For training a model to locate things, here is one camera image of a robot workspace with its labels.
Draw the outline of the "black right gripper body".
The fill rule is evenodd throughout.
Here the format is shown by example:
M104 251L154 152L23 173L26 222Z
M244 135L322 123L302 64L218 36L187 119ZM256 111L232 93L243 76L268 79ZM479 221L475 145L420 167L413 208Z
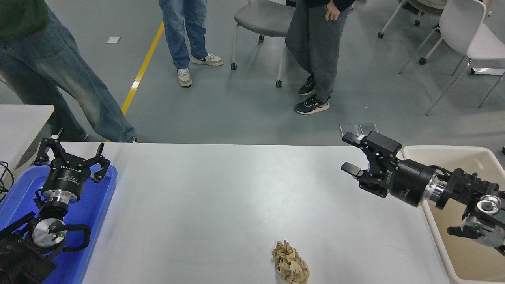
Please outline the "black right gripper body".
M401 201L418 207L433 193L433 179L436 170L411 159L395 160L395 173L390 178L389 193Z

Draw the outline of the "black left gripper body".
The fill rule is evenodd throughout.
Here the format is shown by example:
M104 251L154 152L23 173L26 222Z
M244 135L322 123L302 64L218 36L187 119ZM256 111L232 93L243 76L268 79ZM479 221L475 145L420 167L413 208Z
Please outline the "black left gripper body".
M50 163L48 177L42 187L42 194L49 195L53 191L70 192L72 195L81 195L86 179L90 176L90 168L79 168L83 164L83 159L70 160L70 164L65 164L61 159L54 159Z

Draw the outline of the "person's left hand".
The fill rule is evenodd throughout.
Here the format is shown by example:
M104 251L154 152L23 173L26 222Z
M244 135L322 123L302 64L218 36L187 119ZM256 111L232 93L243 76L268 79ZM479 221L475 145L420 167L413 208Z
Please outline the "person's left hand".
M326 14L325 14L325 20L326 21L336 21L339 18L340 11L334 4L333 0L329 0L327 5L326 5Z

